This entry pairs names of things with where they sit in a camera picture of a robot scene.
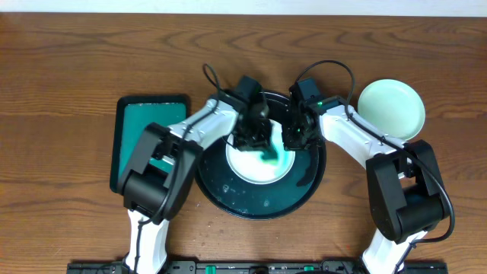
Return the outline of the white plate green stain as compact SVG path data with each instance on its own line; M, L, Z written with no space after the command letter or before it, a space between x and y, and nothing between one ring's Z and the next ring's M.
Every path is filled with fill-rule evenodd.
M284 148L282 125L271 119L271 145ZM239 151L229 144L225 146L225 156L230 169L242 180L256 185L265 185L282 179L294 164L294 151L286 151L277 163L264 163L260 159L262 151Z

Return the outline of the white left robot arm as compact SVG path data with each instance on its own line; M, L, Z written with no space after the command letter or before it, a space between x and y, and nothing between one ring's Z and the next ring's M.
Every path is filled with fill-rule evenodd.
M267 112L261 90L220 91L181 122L149 123L143 129L115 186L132 224L124 262L128 272L158 273L163 268L170 221L186 201L207 148L227 135L243 151L269 148L272 126Z

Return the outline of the dark green scrub sponge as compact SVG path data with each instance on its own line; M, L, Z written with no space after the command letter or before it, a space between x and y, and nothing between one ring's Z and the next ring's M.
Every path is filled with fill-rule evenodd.
M284 154L284 148L278 147L276 145L270 145L268 148L262 151L260 159L264 163L277 163Z

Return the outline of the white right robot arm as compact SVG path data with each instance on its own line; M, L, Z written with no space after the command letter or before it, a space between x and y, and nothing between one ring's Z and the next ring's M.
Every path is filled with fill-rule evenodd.
M369 207L377 228L361 255L366 273L403 271L418 244L446 240L453 233L453 204L444 188L433 148L389 137L363 119L341 97L291 99L283 130L287 150L329 141L366 171Z

